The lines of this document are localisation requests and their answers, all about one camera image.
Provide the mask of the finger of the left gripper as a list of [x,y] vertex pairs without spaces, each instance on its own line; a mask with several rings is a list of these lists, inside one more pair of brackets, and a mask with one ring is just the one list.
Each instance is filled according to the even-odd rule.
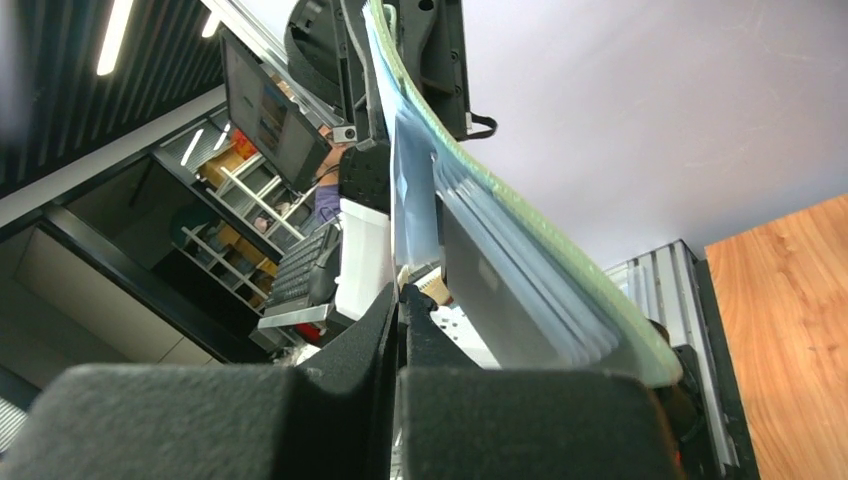
[[362,1],[298,1],[284,33],[293,79],[352,126],[360,149],[388,142]]
[[460,0],[398,0],[400,56],[427,105],[458,141],[471,111]]

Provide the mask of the green card holder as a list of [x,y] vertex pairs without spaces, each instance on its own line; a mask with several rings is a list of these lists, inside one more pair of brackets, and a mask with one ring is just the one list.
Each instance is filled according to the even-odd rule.
[[442,264],[504,369],[600,370],[651,387],[681,363],[608,276],[448,132],[403,64],[380,1],[361,14],[391,143],[392,256]]

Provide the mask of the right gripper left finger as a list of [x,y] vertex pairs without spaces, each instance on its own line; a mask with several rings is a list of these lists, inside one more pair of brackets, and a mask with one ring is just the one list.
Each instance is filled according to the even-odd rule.
[[384,479],[397,291],[295,367],[81,365],[36,400],[5,479]]

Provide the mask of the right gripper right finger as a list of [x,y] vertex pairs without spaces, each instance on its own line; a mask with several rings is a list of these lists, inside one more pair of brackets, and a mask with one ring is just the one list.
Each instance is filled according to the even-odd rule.
[[432,300],[400,294],[406,479],[679,479],[656,396],[609,372],[487,370],[436,326]]

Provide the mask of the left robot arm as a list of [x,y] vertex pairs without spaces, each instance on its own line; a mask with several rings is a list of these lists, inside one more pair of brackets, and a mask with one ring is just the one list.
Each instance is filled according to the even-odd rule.
[[[342,246],[336,310],[356,321],[393,277],[390,144],[361,1],[300,1],[283,35],[289,73],[330,106],[352,147],[341,160]],[[448,132],[470,138],[464,19],[459,1],[388,1],[389,25],[413,84]]]

